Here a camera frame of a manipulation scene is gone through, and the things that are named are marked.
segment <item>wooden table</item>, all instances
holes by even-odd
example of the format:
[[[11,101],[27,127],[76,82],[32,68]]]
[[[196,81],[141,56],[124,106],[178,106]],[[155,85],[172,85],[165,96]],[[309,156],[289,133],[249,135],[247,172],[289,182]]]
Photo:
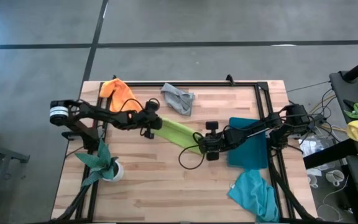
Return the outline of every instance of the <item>wooden table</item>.
[[[80,98],[95,105],[100,82],[84,82]],[[288,104],[283,81],[268,81],[274,111]],[[206,121],[219,121],[220,131],[230,117],[259,119],[255,91],[249,87],[185,87],[196,99],[190,117],[182,116],[169,108],[160,94],[159,87],[132,87],[137,99],[145,103],[157,98],[161,107],[157,114],[185,124],[196,131],[206,133]],[[83,122],[91,126],[92,120]],[[178,163],[182,150],[158,136],[150,140],[139,136],[139,130],[120,131],[109,125],[106,142],[113,156],[118,156],[125,175],[118,183],[99,181],[94,210],[95,222],[253,222],[255,215],[242,209],[226,194],[242,169],[228,167],[226,154],[218,161],[204,161],[195,170],[186,170]],[[297,146],[296,141],[290,144]],[[82,146],[82,141],[72,141],[67,153]],[[292,149],[283,150],[291,191],[300,203],[313,215],[313,202],[302,155]],[[184,163],[193,166],[200,156],[191,152],[182,157]],[[69,206],[78,193],[83,174],[83,163],[74,155],[65,160],[57,191],[52,218],[56,218]],[[260,170],[270,183],[268,169]],[[284,217],[287,217],[283,192],[280,200]],[[85,202],[84,212],[88,210]]]

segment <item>white cup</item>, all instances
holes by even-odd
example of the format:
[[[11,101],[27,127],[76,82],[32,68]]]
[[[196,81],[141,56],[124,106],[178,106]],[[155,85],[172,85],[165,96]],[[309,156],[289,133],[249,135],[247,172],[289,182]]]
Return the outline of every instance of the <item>white cup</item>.
[[[326,179],[333,183],[335,187],[338,187],[339,184],[345,179],[345,175],[339,170],[332,170],[326,173]]]
[[[309,180],[309,185],[310,185],[310,187],[312,187],[312,188],[318,188],[317,178],[316,178],[315,175],[313,175],[313,174],[308,174],[308,180]]]

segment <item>teal cloth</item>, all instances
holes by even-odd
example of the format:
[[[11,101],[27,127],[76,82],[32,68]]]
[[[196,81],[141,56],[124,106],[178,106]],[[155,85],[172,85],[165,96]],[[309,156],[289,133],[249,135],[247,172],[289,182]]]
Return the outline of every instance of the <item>teal cloth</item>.
[[[257,222],[278,222],[274,189],[267,185],[259,170],[243,172],[227,195],[243,209],[256,215]]]
[[[243,128],[257,120],[245,118],[230,118],[229,125],[234,128]],[[267,168],[267,145],[265,132],[256,134],[247,139],[237,149],[227,152],[227,165],[248,169]]]

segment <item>concrete floor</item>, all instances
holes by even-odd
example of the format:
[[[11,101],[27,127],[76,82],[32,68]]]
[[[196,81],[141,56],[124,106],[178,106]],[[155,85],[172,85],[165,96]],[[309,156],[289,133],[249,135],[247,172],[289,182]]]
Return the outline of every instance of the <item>concrete floor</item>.
[[[91,43],[101,5],[0,0],[0,44]],[[358,40],[358,0],[110,0],[99,42],[261,40]],[[0,223],[49,219],[67,146],[63,129],[48,121],[49,103],[78,97],[89,52],[0,50],[0,145],[31,156],[9,169]],[[358,45],[98,49],[89,79],[222,80],[231,74],[284,80],[291,90],[328,81],[329,73],[357,63]],[[326,83],[288,96],[310,109],[328,89]],[[344,127],[337,102],[330,108],[331,124]],[[316,204],[326,194],[313,193]]]

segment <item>table leg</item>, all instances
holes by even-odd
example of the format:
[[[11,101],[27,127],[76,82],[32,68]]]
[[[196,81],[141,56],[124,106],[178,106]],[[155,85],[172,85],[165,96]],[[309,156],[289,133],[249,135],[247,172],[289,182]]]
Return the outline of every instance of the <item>table leg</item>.
[[[347,139],[335,144],[327,149],[313,153],[303,158],[306,169],[314,168],[326,164],[327,162],[345,158],[346,156],[356,155],[357,150],[354,147],[354,141]]]

